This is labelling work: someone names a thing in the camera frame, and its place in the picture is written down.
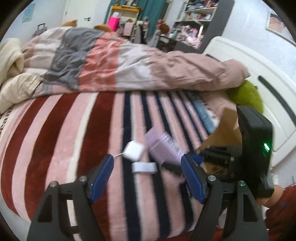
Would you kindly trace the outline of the person right hand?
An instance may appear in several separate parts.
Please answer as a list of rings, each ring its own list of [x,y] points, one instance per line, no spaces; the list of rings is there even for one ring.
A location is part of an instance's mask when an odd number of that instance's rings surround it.
[[[276,204],[281,196],[283,195],[283,189],[279,185],[274,186],[274,192],[271,197],[268,198],[257,198],[256,203],[259,206],[265,206],[267,208],[271,208]]]

